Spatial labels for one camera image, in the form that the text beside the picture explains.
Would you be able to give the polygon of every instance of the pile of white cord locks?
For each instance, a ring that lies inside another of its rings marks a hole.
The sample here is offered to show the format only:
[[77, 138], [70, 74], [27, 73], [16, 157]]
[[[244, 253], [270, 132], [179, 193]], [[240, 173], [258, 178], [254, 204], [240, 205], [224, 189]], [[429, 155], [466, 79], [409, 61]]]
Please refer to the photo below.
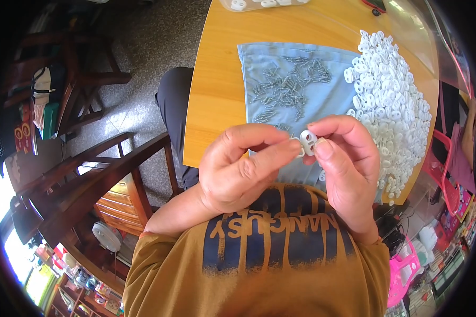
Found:
[[354, 82], [357, 93], [353, 97], [355, 109], [349, 109], [347, 114], [367, 127], [379, 149], [377, 187], [384, 188], [390, 199], [398, 198], [413, 167], [425, 155], [432, 119], [430, 105], [414, 85], [399, 46], [392, 45], [393, 37], [385, 38], [382, 31], [360, 33], [361, 57], [356, 57], [353, 67], [344, 71], [346, 82]]

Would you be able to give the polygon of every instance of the wooden table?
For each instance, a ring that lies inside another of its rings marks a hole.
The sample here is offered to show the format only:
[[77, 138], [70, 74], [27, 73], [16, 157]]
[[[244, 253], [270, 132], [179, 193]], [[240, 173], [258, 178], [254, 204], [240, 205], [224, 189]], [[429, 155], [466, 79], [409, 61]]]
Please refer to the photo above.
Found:
[[[204, 149], [226, 128], [246, 123], [245, 87], [236, 46], [258, 41], [332, 46], [357, 52], [360, 29], [391, 35], [388, 14], [375, 17], [360, 0], [312, 0], [302, 6], [231, 12], [218, 0], [210, 6], [197, 53], [187, 111], [183, 164], [197, 167]], [[438, 80], [400, 46], [415, 84], [431, 105], [436, 120]], [[418, 164], [395, 204], [403, 204], [421, 170]], [[383, 195], [383, 201], [390, 199]]]

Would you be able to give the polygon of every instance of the mustard yellow t-shirt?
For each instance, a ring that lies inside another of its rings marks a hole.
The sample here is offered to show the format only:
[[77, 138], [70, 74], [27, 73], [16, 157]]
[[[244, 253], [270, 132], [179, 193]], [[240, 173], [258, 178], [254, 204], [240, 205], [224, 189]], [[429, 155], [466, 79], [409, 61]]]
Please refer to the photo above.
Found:
[[388, 248], [355, 243], [325, 198], [274, 184], [178, 239], [143, 233], [125, 316], [383, 316]]

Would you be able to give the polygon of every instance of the knee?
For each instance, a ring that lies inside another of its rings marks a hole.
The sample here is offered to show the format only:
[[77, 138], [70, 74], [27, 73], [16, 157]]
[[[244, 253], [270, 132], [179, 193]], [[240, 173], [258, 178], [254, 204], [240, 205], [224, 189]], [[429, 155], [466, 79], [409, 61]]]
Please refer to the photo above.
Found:
[[185, 83], [191, 83], [192, 73], [194, 68], [189, 67], [175, 67], [167, 71], [164, 76], [162, 76], [159, 84], [159, 90], [161, 87], [168, 85], [181, 85]]

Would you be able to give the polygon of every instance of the fingernail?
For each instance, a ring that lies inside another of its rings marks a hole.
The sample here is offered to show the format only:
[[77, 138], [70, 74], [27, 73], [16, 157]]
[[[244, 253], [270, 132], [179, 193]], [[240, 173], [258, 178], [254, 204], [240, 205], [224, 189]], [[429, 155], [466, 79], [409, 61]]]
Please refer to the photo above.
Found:
[[327, 160], [333, 154], [333, 146], [323, 137], [317, 139], [315, 147], [316, 156], [322, 160]]

